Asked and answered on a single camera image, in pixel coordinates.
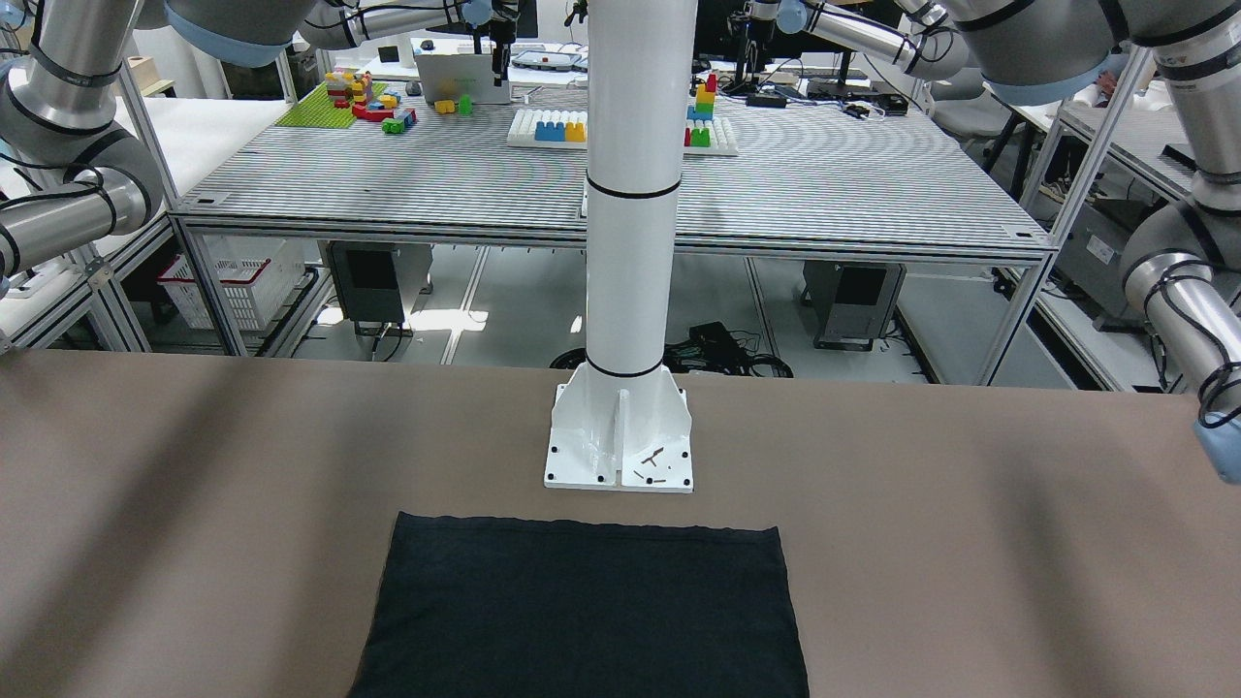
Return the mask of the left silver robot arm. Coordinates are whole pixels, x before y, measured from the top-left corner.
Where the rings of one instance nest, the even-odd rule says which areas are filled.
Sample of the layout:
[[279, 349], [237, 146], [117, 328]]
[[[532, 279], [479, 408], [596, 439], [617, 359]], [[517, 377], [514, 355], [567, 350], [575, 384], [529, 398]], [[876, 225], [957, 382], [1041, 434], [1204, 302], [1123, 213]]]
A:
[[1193, 168], [1179, 202], [1131, 235], [1119, 283], [1198, 396], [1193, 431], [1239, 482], [1239, 22], [1236, 1], [944, 1], [947, 22], [1001, 101], [1071, 97], [1119, 43], [1148, 48]]

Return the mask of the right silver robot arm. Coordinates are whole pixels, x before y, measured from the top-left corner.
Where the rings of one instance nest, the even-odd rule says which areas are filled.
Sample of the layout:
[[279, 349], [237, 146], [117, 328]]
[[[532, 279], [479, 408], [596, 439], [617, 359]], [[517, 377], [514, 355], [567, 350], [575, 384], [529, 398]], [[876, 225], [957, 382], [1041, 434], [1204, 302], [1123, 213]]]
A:
[[84, 243], [134, 233], [164, 202], [149, 147], [115, 122], [114, 84], [138, 25], [168, 25], [205, 53], [247, 67], [290, 43], [310, 1], [43, 1], [22, 56], [2, 66], [5, 161], [50, 186], [2, 202], [2, 274]]

